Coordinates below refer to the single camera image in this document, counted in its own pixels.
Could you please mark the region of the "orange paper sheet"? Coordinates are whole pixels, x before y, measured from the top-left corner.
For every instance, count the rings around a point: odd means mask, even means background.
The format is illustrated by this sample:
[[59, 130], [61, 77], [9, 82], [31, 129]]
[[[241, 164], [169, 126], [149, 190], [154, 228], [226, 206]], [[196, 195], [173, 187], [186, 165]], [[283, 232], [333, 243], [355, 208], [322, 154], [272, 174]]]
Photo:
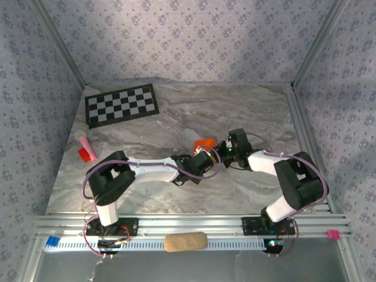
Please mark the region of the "orange paper sheet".
[[198, 153], [203, 151], [203, 149], [211, 150], [211, 148], [214, 148], [215, 145], [216, 145], [215, 138], [196, 140], [194, 143], [194, 147], [193, 147], [193, 155], [194, 156], [197, 155]]

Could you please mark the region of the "tan cork oval pad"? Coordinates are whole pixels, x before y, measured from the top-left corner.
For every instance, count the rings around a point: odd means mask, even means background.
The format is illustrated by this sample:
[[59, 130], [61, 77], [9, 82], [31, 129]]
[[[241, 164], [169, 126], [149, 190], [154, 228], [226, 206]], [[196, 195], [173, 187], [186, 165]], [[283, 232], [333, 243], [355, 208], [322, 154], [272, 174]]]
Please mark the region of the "tan cork oval pad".
[[202, 250], [207, 247], [208, 238], [204, 232], [170, 234], [164, 238], [164, 249], [169, 253]]

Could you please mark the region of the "black right controller board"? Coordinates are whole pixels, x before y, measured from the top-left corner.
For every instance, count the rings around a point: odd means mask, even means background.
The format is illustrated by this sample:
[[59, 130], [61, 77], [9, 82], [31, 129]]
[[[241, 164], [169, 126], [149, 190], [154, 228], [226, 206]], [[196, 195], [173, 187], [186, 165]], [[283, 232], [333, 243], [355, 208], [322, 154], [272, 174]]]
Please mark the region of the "black right controller board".
[[263, 252], [270, 255], [279, 255], [282, 252], [284, 245], [285, 241], [283, 239], [264, 239], [264, 246], [266, 249], [263, 250]]

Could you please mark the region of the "black controller board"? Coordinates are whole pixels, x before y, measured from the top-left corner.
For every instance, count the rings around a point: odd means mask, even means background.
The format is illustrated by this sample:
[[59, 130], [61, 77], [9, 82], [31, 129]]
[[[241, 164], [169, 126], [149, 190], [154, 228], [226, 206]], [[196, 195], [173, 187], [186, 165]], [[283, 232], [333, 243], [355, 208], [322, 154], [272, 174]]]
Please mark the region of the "black controller board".
[[98, 240], [97, 247], [100, 254], [116, 254], [120, 251], [122, 247], [127, 244], [129, 240], [119, 239], [119, 240]]
[[285, 241], [283, 239], [264, 239], [264, 246], [266, 249], [263, 250], [263, 252], [270, 255], [279, 255], [282, 252], [284, 245]]

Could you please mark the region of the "black and white checkerboard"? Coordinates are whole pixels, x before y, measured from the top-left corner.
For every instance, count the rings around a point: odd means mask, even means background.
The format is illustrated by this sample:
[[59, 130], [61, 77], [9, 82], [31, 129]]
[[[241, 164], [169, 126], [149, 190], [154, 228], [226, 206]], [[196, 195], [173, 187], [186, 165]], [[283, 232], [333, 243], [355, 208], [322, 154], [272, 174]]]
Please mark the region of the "black and white checkerboard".
[[159, 114], [152, 84], [85, 97], [90, 129]]

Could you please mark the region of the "black left controller board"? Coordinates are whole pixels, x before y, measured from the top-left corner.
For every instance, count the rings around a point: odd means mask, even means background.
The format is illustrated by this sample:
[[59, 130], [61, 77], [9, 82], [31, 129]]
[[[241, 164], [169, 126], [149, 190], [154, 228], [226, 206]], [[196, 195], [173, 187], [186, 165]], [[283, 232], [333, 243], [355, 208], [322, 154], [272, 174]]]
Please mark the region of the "black left controller board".
[[119, 240], [98, 240], [97, 247], [100, 254], [116, 254], [120, 251], [122, 247], [127, 244], [129, 240], [119, 239]]

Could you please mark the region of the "long aluminium mounting rail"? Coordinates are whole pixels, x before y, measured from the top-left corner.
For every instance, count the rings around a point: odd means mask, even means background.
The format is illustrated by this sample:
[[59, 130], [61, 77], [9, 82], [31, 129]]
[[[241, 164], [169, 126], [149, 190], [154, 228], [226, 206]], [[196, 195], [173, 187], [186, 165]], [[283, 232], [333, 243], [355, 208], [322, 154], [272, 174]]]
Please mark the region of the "long aluminium mounting rail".
[[[243, 214], [122, 214], [123, 218], [137, 218], [137, 238], [161, 239], [168, 234], [201, 231], [209, 238], [243, 237], [249, 226]], [[52, 213], [38, 216], [34, 232], [40, 235], [77, 236], [90, 215], [83, 213]], [[326, 237], [328, 230], [336, 230], [340, 237], [351, 237], [352, 230], [343, 214], [301, 214], [295, 217], [299, 235], [303, 238]]]

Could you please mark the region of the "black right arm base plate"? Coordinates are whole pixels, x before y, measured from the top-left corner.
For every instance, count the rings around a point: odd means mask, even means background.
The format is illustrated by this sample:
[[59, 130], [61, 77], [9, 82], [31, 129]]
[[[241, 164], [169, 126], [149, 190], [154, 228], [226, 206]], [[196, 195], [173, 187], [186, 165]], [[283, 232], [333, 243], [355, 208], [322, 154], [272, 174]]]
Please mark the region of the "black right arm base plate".
[[292, 220], [282, 220], [278, 223], [266, 220], [265, 217], [242, 217], [241, 226], [245, 236], [277, 236], [295, 235], [296, 230]]

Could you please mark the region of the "aluminium side rail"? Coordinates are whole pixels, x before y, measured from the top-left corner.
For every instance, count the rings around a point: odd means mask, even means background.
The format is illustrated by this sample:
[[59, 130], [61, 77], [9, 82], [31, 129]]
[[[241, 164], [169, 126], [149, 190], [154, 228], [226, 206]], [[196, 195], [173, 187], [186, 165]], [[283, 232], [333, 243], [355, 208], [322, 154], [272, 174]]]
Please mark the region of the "aluminium side rail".
[[301, 150], [307, 152], [312, 158], [314, 164], [324, 174], [322, 158], [314, 150], [314, 140], [308, 128], [308, 119], [304, 116], [304, 111], [290, 83], [283, 84], [283, 91], [287, 98], [287, 103], [291, 112], [291, 117], [296, 130], [297, 140]]

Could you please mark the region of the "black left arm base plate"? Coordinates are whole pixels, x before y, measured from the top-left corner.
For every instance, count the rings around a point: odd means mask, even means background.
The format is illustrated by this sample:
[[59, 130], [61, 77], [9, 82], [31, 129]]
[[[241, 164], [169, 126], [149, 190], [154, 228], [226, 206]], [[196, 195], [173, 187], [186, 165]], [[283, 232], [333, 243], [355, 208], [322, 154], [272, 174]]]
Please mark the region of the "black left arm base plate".
[[99, 237], [129, 237], [136, 236], [139, 219], [135, 217], [120, 217], [119, 220], [109, 226], [103, 226], [99, 219], [92, 220], [86, 228], [87, 236]]

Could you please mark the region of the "aluminium frame post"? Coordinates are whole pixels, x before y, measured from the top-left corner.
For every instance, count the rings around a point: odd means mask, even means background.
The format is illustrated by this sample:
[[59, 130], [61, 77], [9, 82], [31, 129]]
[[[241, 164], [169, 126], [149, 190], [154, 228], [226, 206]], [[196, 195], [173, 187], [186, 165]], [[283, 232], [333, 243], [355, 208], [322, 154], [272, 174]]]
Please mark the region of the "aluminium frame post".
[[61, 57], [72, 79], [75, 81], [75, 83], [81, 90], [84, 90], [86, 86], [86, 82], [77, 64], [73, 60], [73, 57], [70, 54], [68, 47], [64, 43], [64, 40], [62, 36], [60, 35], [46, 6], [42, 2], [42, 0], [28, 0], [28, 2], [30, 3], [30, 6], [35, 12], [37, 18], [41, 22], [41, 25], [43, 26], [46, 33], [48, 34], [49, 39], [52, 41], [54, 47], [56, 48], [57, 53]]
[[303, 84], [305, 78], [309, 74], [310, 69], [313, 67], [315, 60], [330, 37], [333, 29], [340, 19], [340, 16], [343, 14], [349, 2], [350, 0], [333, 0], [300, 67], [298, 68], [298, 71], [294, 76], [293, 81], [291, 82], [293, 91], [296, 91]]

